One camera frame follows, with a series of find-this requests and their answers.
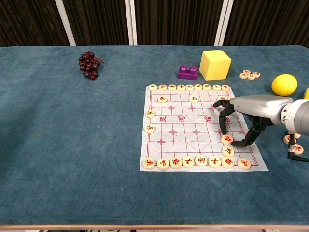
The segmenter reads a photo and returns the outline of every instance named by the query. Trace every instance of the yellow lemon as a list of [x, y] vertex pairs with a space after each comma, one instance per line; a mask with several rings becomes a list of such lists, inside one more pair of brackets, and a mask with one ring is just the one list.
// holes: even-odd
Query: yellow lemon
[[305, 91], [304, 99], [309, 99], [309, 88]]
[[282, 74], [273, 80], [271, 88], [279, 96], [288, 96], [297, 89], [297, 80], [292, 75]]

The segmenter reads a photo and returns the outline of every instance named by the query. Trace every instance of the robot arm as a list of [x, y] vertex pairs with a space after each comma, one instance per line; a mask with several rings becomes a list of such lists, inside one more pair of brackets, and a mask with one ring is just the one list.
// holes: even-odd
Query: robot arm
[[[235, 111], [246, 114], [253, 122], [245, 138], [241, 141], [233, 141], [233, 146], [246, 147], [251, 145], [266, 126], [271, 125], [283, 124], [288, 131], [309, 135], [309, 100], [293, 102], [293, 99], [289, 97], [249, 95], [235, 97], [231, 100], [219, 100], [213, 107], [218, 106], [224, 107], [219, 115], [220, 128], [223, 134], [226, 134], [225, 117]], [[290, 146], [292, 147], [289, 150], [294, 153], [294, 144]]]

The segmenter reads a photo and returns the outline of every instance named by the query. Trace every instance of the xiangqi board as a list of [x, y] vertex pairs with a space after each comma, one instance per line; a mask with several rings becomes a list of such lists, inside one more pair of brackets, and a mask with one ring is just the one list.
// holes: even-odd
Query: xiangqi board
[[[220, 165], [212, 168], [209, 164], [204, 167], [181, 166], [178, 169], [169, 167], [162, 171], [158, 169], [157, 162], [161, 159], [170, 161], [174, 157], [183, 159], [185, 157], [196, 157], [202, 155], [207, 159], [217, 157], [222, 159], [223, 149], [227, 146], [222, 142], [222, 133], [219, 126], [219, 113], [222, 107], [214, 108], [212, 105], [218, 99], [233, 98], [232, 89], [229, 91], [192, 90], [192, 91], [170, 91], [159, 89], [150, 91], [145, 89], [144, 113], [148, 110], [155, 112], [152, 118], [143, 115], [142, 147], [140, 156], [141, 171], [157, 172], [243, 172], [243, 171], [268, 171], [257, 145], [254, 143], [246, 148], [233, 147], [234, 161], [231, 168]], [[167, 98], [165, 103], [160, 103], [158, 99], [164, 96]], [[147, 124], [154, 126], [154, 132], [146, 133], [144, 127]], [[234, 112], [226, 117], [227, 134], [235, 140], [242, 140], [248, 132], [248, 127], [242, 114]], [[142, 166], [144, 158], [154, 160], [154, 168], [145, 169]], [[251, 168], [248, 170], [240, 169], [237, 166], [238, 160], [245, 158], [250, 161]]]

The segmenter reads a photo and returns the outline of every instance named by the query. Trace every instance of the yellow block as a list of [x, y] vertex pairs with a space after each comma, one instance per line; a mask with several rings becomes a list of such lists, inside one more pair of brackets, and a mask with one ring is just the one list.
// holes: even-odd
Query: yellow block
[[305, 91], [304, 99], [309, 99], [309, 88]]
[[206, 81], [226, 79], [231, 58], [221, 50], [203, 51], [199, 71]]

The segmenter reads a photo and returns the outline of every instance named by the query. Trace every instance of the purple toy brick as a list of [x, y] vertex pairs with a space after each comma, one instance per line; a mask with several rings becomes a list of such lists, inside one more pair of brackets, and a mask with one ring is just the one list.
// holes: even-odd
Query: purple toy brick
[[197, 67], [191, 66], [188, 70], [186, 65], [181, 65], [178, 70], [178, 79], [197, 80]]

